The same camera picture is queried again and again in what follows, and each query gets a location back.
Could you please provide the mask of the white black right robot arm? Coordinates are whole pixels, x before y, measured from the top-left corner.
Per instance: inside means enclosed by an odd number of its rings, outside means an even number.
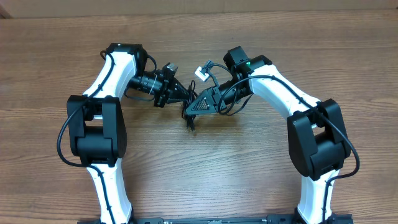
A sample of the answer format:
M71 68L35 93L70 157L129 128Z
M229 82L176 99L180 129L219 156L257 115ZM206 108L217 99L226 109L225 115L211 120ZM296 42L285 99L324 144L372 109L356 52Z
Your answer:
M233 106L254 95L267 101L287 122L290 159L302 176L301 196L291 215L275 215L278 223L353 223L351 215L331 211L336 180L355 175L360 158L345 128L339 104L312 97L288 79L264 55L249 58L242 47L228 50L222 68L232 79L215 83L199 95L191 93L182 117L194 127L195 116L232 116Z

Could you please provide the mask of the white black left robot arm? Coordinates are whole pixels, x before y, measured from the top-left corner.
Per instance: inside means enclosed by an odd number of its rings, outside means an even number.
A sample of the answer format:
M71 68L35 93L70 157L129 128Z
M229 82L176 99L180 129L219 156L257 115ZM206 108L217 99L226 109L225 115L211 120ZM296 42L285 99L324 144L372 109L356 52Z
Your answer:
M64 163L90 173L101 208L97 223L135 223L123 178L127 131L121 100L132 88L152 95L156 107L188 105L196 93L175 78L172 63L147 71L150 55L141 44L112 43L100 54L104 66L92 86L67 101L57 152Z

